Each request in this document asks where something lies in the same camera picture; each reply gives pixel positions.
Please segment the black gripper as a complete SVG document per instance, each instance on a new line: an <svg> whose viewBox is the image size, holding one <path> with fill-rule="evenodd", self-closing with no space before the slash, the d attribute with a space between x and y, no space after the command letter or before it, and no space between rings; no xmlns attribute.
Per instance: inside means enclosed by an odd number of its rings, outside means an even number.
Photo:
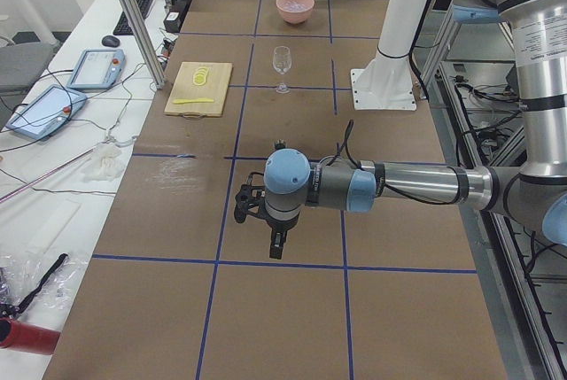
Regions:
<svg viewBox="0 0 567 380"><path fill-rule="evenodd" d="M284 233L282 231L292 229L299 220L299 207L284 210L275 208L269 203L265 204L268 214L268 225L273 229L270 237L269 258L280 260L283 257Z"/></svg>

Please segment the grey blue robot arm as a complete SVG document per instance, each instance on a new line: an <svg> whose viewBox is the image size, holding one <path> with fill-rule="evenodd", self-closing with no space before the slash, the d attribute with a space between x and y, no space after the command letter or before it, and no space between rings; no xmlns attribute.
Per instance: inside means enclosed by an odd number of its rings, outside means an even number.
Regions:
<svg viewBox="0 0 567 380"><path fill-rule="evenodd" d="M366 161L323 165L279 149L268 158L260 195L272 258L282 256L303 206L363 213L382 196L436 206L466 203L565 244L566 0L454 0L455 17L463 21L488 9L512 29L525 163L472 169Z"/></svg>

